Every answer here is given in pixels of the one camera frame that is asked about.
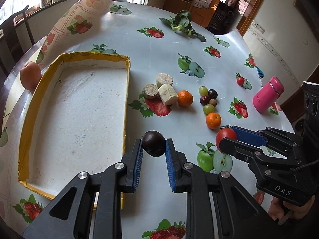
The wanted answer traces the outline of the person right hand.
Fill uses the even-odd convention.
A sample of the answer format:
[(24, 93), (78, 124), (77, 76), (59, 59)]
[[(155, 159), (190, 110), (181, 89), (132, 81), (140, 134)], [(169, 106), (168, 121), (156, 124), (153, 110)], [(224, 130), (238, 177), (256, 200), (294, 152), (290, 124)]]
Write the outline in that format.
[(282, 221), (287, 218), (294, 218), (294, 219), (302, 219), (309, 213), (312, 205), (315, 202), (315, 196), (313, 195), (311, 199), (303, 206), (298, 207), (287, 203), (285, 201), (281, 201), (280, 199), (273, 197), (268, 214), (273, 220)]

